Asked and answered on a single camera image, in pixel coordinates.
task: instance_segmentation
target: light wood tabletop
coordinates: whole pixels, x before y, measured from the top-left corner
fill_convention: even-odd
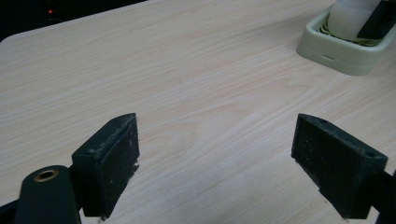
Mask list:
[[[332,0],[149,0],[0,44],[0,205],[107,121],[135,112],[140,168],[106,223],[343,220],[290,156],[297,115],[396,170],[396,45],[350,77],[296,53]],[[83,223],[99,218],[81,217]]]

